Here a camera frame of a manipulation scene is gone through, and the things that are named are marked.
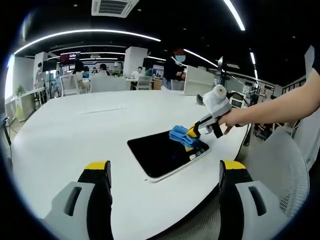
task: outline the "human arm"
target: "human arm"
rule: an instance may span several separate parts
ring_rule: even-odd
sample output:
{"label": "human arm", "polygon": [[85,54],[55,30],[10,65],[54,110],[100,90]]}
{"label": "human arm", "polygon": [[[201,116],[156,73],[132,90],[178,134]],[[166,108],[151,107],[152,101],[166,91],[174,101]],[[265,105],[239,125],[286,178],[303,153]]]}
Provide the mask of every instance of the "human arm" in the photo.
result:
{"label": "human arm", "polygon": [[219,125],[228,126],[226,133],[235,124],[271,124],[296,121],[308,117],[320,107],[320,75],[312,69],[308,81],[301,87],[271,101],[248,108],[233,108],[222,116]]}

